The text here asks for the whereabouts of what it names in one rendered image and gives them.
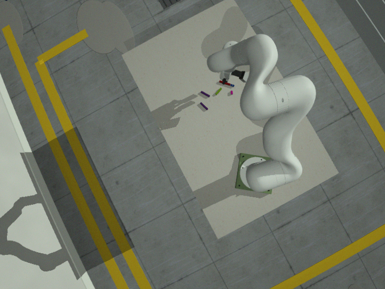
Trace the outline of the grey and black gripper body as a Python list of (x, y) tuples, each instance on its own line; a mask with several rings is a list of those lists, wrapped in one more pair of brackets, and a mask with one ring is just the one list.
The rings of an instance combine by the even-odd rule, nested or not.
[(230, 76), (231, 76), (231, 73), (232, 73), (232, 72), (228, 73), (228, 72), (222, 71), (222, 72), (221, 72), (220, 79), (223, 80), (224, 78), (226, 78), (226, 81), (229, 81), (229, 78), (230, 78)]

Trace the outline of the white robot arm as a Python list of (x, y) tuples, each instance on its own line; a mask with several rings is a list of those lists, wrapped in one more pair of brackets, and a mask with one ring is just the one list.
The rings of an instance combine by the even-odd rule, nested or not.
[[(232, 72), (231, 75), (246, 83), (240, 98), (245, 117), (253, 121), (270, 118), (263, 128), (262, 138), (264, 150), (272, 159), (252, 157), (240, 168), (243, 184), (256, 192), (280, 187), (301, 176), (301, 163), (291, 150), (292, 134), (316, 98), (315, 86), (306, 76), (290, 76), (263, 84), (277, 59), (274, 41), (264, 34), (239, 43), (229, 41), (221, 51), (207, 58), (210, 71)], [(249, 62), (249, 74), (236, 70)]]

